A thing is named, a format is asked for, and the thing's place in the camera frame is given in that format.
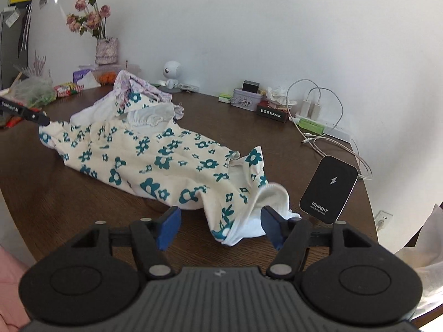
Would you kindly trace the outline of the white green floral garment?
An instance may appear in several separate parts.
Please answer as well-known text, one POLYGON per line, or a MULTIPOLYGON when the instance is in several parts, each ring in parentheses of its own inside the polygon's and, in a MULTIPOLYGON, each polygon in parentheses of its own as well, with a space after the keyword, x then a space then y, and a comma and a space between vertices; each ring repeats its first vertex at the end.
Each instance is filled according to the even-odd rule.
POLYGON ((66 166, 124 192, 183 210, 203 210, 216 241, 233 246, 264 234, 261 210, 293 217, 287 190, 270 183, 260 147, 246 155, 175 122, 178 109, 145 94, 100 99, 69 121, 40 128, 66 166))

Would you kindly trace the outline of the clear plastic bag with items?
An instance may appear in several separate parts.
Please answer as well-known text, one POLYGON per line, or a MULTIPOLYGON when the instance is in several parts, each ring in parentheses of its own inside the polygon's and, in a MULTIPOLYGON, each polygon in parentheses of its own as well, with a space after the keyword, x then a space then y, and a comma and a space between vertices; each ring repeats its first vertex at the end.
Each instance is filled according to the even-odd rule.
POLYGON ((50 78, 31 76, 10 87, 6 98, 31 109, 45 107, 54 102, 57 93, 50 78))

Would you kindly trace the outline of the red checkered snack packet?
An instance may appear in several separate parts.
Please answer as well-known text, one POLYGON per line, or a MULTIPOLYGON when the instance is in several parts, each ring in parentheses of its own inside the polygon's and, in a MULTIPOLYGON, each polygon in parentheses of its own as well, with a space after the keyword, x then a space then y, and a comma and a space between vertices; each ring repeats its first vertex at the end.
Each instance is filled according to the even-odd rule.
POLYGON ((83 90, 82 85, 78 85, 74 82, 66 82, 53 87, 58 98, 69 97, 74 94, 79 94, 83 90))

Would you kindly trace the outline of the purple tissue box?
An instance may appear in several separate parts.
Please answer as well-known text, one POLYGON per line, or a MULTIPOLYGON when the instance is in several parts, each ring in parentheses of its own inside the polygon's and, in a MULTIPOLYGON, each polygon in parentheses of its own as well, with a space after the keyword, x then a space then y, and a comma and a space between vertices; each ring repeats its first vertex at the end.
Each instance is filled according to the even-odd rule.
POLYGON ((87 89, 96 89, 100 87, 100 83, 95 79, 92 71, 89 71, 84 77, 76 82, 78 92, 82 92, 87 89))

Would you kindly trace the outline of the clear box of orange snacks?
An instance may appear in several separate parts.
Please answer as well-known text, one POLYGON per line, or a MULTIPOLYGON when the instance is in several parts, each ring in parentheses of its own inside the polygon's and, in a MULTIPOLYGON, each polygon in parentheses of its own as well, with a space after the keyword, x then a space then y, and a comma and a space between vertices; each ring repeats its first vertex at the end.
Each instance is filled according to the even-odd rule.
POLYGON ((103 64, 98 65, 92 74, 100 85, 113 85, 119 72, 126 69, 126 64, 103 64))

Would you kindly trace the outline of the purple white knitted vase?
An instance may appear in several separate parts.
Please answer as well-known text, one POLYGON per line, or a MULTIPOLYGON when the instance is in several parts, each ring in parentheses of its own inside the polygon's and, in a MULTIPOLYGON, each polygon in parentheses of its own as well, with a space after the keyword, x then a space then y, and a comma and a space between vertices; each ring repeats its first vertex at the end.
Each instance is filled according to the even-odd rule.
POLYGON ((97 65, 116 64, 119 60, 119 40, 117 38, 98 39, 96 42, 95 63, 97 65))

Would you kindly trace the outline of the green tube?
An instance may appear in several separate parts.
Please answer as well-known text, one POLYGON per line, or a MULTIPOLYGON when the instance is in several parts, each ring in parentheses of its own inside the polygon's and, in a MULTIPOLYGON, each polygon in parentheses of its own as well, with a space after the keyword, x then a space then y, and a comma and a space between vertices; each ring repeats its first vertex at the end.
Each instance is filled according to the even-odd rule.
POLYGON ((293 123, 295 123, 298 128, 304 130, 308 133, 314 135, 322 135, 324 133, 324 125, 314 122, 306 118, 294 118, 293 123))

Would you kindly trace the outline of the white power strip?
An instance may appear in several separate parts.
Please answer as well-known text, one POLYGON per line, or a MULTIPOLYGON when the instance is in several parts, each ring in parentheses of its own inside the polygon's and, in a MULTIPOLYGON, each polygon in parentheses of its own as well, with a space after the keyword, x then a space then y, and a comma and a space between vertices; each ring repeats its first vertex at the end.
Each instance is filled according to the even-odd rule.
MULTIPOLYGON (((294 118, 306 118, 306 119, 311 120, 311 118, 302 117, 298 114, 296 114, 296 116, 294 118)), ((338 139, 338 140, 341 140, 346 143, 351 142, 351 134, 348 132, 348 130, 345 130, 344 128, 340 128, 339 126, 334 127, 332 124, 325 123, 323 120, 314 121, 314 122, 324 125, 324 133, 322 135, 330 136, 334 139, 338 139)))

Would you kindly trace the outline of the dried pink flower bouquet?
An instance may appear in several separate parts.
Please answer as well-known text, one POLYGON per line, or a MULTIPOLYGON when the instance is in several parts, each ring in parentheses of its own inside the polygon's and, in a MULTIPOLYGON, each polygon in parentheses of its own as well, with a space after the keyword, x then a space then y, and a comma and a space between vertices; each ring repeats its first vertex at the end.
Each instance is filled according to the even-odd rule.
POLYGON ((99 6, 97 0, 77 0, 74 8, 76 13, 66 17, 66 25, 71 32, 79 35, 88 32, 98 40, 107 39, 107 19, 111 15, 109 5, 99 6))

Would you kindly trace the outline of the pink purple floral garment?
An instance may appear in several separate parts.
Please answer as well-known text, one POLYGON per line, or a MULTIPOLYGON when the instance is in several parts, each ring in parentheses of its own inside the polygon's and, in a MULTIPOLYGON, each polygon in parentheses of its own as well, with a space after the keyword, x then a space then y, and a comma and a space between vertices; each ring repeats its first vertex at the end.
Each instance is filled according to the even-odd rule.
POLYGON ((148 81, 126 70, 121 70, 117 74, 112 92, 116 117, 132 110, 141 110, 160 103, 172 104, 176 120, 180 120, 184 116, 184 108, 173 103, 172 94, 157 89, 148 81))

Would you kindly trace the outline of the red black labelled box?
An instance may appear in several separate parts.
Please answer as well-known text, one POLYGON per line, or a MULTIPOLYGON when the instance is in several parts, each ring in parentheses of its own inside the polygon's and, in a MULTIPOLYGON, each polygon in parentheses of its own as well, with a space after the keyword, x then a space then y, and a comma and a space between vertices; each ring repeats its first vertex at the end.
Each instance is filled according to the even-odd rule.
POLYGON ((288 113, 285 110, 271 107, 267 101, 262 101, 257 105, 256 113, 259 116, 270 118, 281 123, 286 123, 288 120, 288 113))

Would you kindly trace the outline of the white charger plug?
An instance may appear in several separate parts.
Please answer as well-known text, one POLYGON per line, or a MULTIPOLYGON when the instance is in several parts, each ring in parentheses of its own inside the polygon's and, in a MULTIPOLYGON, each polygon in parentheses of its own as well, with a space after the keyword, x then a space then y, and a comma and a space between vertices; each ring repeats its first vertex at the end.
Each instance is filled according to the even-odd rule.
POLYGON ((300 109, 300 116, 308 117, 310 109, 311 109, 311 101, 304 100, 300 109))
POLYGON ((322 105, 320 102, 314 103, 311 109, 311 119, 314 121, 319 120, 319 117, 321 115, 321 109, 322 105))

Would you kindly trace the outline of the white charger plug left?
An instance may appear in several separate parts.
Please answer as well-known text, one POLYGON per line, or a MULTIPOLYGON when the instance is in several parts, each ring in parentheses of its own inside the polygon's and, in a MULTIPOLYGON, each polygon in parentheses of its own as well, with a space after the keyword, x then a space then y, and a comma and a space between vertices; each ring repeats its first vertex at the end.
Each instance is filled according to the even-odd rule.
POLYGON ((300 116, 308 117, 310 109, 311 109, 311 101, 304 100, 300 109, 300 116))

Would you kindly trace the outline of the grey decorated tin box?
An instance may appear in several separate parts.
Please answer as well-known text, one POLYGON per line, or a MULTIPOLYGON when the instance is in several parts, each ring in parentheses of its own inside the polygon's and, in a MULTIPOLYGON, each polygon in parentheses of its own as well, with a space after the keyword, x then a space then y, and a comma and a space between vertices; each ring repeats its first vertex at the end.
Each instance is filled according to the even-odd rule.
POLYGON ((242 89, 234 89, 231 98, 231 106, 251 112, 257 111, 257 105, 262 102, 264 96, 259 93, 247 92, 242 89))

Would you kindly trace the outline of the white wall socket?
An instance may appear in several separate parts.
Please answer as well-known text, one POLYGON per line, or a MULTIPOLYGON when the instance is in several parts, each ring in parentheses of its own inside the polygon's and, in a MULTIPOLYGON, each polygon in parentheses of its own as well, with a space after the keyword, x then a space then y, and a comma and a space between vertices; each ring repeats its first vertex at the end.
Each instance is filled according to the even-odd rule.
POLYGON ((375 229, 381 231, 392 220, 393 215, 389 212, 380 210, 375 216, 375 229))

